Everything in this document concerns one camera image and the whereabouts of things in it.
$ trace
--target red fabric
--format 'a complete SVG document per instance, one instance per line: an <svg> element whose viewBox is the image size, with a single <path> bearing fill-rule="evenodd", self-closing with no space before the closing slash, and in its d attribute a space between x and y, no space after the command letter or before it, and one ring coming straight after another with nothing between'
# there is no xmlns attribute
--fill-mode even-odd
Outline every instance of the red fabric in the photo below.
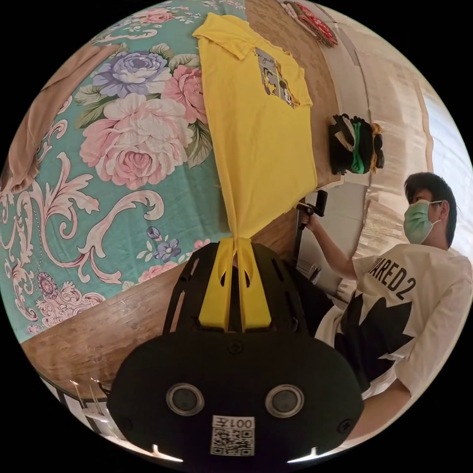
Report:
<svg viewBox="0 0 473 473"><path fill-rule="evenodd" d="M317 28L331 44L338 44L337 37L332 30L318 17L316 17L306 6L297 2L298 7L304 12L307 19L314 28Z"/></svg>

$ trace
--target stack of folded garments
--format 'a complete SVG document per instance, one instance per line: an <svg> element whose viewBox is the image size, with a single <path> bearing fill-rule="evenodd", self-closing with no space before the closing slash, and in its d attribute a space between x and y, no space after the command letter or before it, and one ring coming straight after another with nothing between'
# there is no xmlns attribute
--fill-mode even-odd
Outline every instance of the stack of folded garments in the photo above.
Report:
<svg viewBox="0 0 473 473"><path fill-rule="evenodd" d="M384 167L383 129L363 118L350 118L346 113L334 115L329 126L330 166L333 174L376 173Z"/></svg>
<svg viewBox="0 0 473 473"><path fill-rule="evenodd" d="M296 1L283 1L281 6L322 45L333 48L338 44L335 33L307 7Z"/></svg>

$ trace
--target purple rose pattern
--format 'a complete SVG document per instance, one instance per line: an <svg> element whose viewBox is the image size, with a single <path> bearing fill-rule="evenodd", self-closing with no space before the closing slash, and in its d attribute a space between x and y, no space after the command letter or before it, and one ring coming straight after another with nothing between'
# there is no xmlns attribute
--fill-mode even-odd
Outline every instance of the purple rose pattern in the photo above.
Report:
<svg viewBox="0 0 473 473"><path fill-rule="evenodd" d="M167 60L147 51L123 51L109 63L102 64L93 85L103 87L101 94L123 99L128 94L160 94L164 82L171 78Z"/></svg>
<svg viewBox="0 0 473 473"><path fill-rule="evenodd" d="M173 238L168 243L160 243L158 249L154 254L157 260L167 263L171 258L175 258L181 254L181 249L178 247L179 240Z"/></svg>

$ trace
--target teal fabric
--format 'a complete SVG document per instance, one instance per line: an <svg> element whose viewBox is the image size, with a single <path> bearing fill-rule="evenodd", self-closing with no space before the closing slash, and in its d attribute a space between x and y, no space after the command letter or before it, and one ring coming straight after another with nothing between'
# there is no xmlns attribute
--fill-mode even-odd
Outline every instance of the teal fabric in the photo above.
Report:
<svg viewBox="0 0 473 473"><path fill-rule="evenodd" d="M94 38L120 44L72 93L26 191L0 195L0 289L18 341L229 236L197 40L244 0L166 1Z"/></svg>

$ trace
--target green face mask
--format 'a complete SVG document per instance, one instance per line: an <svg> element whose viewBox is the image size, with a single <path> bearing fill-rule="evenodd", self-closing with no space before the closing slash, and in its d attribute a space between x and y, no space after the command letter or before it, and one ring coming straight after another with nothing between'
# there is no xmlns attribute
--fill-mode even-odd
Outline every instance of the green face mask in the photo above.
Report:
<svg viewBox="0 0 473 473"><path fill-rule="evenodd" d="M429 202L426 200L418 200L412 203L404 214L404 233L409 243L422 244L432 231L432 227L436 222L429 220L429 205L442 201Z"/></svg>

